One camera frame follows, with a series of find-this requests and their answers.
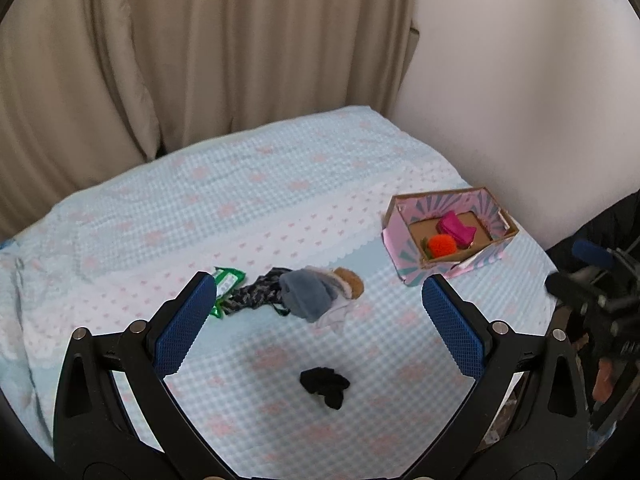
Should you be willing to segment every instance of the wall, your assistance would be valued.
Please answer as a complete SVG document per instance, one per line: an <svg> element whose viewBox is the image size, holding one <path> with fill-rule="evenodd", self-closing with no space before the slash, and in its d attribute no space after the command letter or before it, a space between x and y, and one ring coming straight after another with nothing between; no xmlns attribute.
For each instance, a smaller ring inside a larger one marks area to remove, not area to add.
<svg viewBox="0 0 640 480"><path fill-rule="evenodd" d="M627 0L417 0L394 122L549 247L640 188L640 21Z"/></svg>

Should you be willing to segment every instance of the textured blue pad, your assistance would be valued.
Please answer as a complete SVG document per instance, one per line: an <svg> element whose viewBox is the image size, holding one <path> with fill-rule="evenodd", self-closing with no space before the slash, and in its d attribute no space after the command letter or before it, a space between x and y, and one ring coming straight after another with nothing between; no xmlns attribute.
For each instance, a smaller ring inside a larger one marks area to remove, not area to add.
<svg viewBox="0 0 640 480"><path fill-rule="evenodd" d="M422 306L462 374L478 380L484 373L482 342L433 278L422 286Z"/></svg>
<svg viewBox="0 0 640 480"><path fill-rule="evenodd" d="M216 280L208 274L193 289L156 340L154 369L159 377L175 374L216 303Z"/></svg>

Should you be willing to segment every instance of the pink box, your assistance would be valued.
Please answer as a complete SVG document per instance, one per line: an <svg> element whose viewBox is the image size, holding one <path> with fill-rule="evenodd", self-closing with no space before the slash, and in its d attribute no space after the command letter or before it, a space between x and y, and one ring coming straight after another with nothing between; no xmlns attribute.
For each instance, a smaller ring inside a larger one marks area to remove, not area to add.
<svg viewBox="0 0 640 480"><path fill-rule="evenodd" d="M477 228L468 249L429 258L420 241L436 234L438 219L453 211ZM484 187L395 195L383 220L382 239L405 285L419 285L432 274L447 278L496 262L518 233L511 216Z"/></svg>

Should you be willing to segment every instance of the silver screw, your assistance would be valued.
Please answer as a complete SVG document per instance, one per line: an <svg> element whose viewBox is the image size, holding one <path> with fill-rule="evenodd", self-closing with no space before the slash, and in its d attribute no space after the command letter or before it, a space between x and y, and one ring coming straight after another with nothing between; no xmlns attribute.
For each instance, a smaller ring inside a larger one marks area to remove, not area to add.
<svg viewBox="0 0 640 480"><path fill-rule="evenodd" d="M139 334L146 328L146 321L138 319L129 325L129 330L134 334Z"/></svg>
<svg viewBox="0 0 640 480"><path fill-rule="evenodd" d="M83 326L76 328L71 335L73 339L82 339L84 336L86 336L86 328Z"/></svg>
<svg viewBox="0 0 640 480"><path fill-rule="evenodd" d="M504 322L496 321L491 325L491 328L494 329L494 332L500 335L504 335L509 331L509 325Z"/></svg>
<svg viewBox="0 0 640 480"><path fill-rule="evenodd" d="M564 333L563 330L560 330L559 328L555 328L552 334L554 338L558 339L558 341L564 341L566 339L566 334Z"/></svg>

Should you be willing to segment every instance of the orange ball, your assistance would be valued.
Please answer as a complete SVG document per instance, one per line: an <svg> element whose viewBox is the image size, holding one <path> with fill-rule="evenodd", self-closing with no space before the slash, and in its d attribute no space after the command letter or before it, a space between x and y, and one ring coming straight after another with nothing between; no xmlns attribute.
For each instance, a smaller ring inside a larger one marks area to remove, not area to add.
<svg viewBox="0 0 640 480"><path fill-rule="evenodd" d="M435 235L429 238L427 247L431 251L431 256L439 258L449 256L458 250L456 241L451 235Z"/></svg>

